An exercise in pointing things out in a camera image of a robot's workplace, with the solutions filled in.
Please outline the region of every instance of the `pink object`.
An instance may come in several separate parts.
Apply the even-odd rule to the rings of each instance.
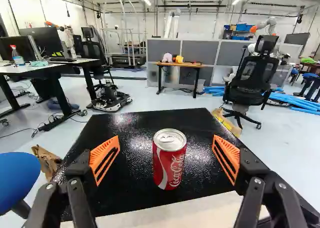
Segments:
[[[165,53],[164,55],[163,55],[163,58],[162,58],[162,62],[169,62],[169,63],[171,63],[172,62],[172,54],[170,54],[170,53]]]

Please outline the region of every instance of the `spray bottle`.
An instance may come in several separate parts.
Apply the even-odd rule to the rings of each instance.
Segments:
[[[24,66],[25,60],[22,56],[19,55],[16,45],[11,44],[10,47],[12,48],[12,59],[13,59],[14,63],[17,66]]]

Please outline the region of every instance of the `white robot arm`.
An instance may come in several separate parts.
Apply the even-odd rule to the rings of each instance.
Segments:
[[[271,16],[267,20],[262,21],[256,25],[252,26],[250,28],[250,32],[256,33],[257,30],[261,30],[269,25],[267,33],[268,33],[268,35],[272,36],[275,33],[276,24],[277,24],[276,18],[274,16]],[[252,44],[248,45],[248,51],[252,56],[259,55],[258,53],[255,52],[255,47],[256,47],[256,43],[252,43]]]

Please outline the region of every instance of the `red soda can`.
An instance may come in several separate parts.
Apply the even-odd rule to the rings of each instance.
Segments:
[[[182,179],[186,136],[177,129],[161,129],[152,141],[153,180],[163,190],[173,190]]]

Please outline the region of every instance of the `office cubicle divider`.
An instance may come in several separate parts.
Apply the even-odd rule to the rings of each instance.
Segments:
[[[204,79],[204,85],[223,85],[223,77],[237,69],[243,46],[248,46],[254,41],[246,40],[170,40],[170,39],[148,39],[146,48],[147,84],[158,86],[158,66],[155,62],[162,59],[165,53],[181,55],[187,62],[202,62],[199,79]],[[281,44],[280,50],[291,55],[290,62],[297,62],[302,45]],[[196,72],[189,67],[164,67],[162,80],[167,88],[193,89]],[[272,82],[283,87],[285,80],[290,75],[292,66],[279,65]]]

